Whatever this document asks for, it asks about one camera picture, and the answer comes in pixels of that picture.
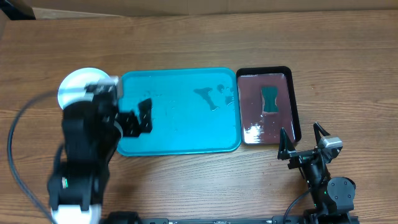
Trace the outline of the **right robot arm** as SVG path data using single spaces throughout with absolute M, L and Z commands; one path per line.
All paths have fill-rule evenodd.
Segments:
M 354 210 L 356 184 L 347 177 L 331 177 L 327 164 L 337 158 L 343 141 L 330 135 L 319 123 L 313 124 L 316 145 L 307 151 L 296 151 L 284 128 L 280 130 L 277 158 L 288 160 L 289 169 L 298 169 L 308 189 L 298 196 L 286 209 L 282 223 L 358 223 L 358 217 L 349 213 Z M 292 208 L 310 195 L 314 208 L 301 216 L 290 216 Z

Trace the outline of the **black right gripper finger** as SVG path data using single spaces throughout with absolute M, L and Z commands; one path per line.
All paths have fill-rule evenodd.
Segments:
M 325 129 L 323 129 L 322 126 L 318 122 L 315 122 L 313 124 L 313 130 L 314 130 L 316 142 L 319 142 L 322 137 L 330 135 L 330 133 L 328 133 Z
M 278 159 L 290 159 L 292 153 L 295 153 L 295 148 L 284 128 L 280 129 L 280 141 L 278 150 Z

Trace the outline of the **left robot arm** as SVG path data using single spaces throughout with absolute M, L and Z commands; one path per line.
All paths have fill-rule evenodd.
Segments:
M 112 94 L 78 99 L 63 109 L 61 160 L 57 152 L 47 190 L 53 223 L 100 223 L 109 162 L 119 141 L 152 131 L 152 100 L 138 104 L 139 112 L 123 113 Z

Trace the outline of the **light blue plate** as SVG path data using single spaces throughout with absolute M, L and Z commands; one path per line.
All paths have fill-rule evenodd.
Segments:
M 57 100 L 59 106 L 64 109 L 72 101 L 84 98 L 86 95 L 85 87 L 88 84 L 110 78 L 106 72 L 93 67 L 80 68 L 71 72 L 58 88 Z

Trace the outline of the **green sponge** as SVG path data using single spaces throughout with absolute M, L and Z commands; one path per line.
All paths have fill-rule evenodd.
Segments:
M 276 105 L 278 89 L 276 86 L 264 86 L 261 88 L 263 100 L 263 112 L 276 113 L 279 111 Z

